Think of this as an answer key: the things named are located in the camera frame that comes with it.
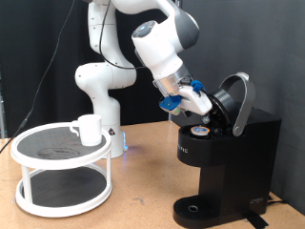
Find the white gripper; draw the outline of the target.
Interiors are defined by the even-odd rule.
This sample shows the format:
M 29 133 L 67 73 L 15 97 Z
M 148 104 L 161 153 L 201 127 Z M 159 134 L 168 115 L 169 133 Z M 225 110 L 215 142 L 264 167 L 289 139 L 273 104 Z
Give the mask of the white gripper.
M 210 123 L 210 116 L 206 113 L 212 109 L 213 105 L 204 93 L 199 92 L 197 94 L 191 86 L 184 86 L 179 90 L 179 95 L 181 96 L 180 108 L 202 115 L 201 121 L 203 124 Z

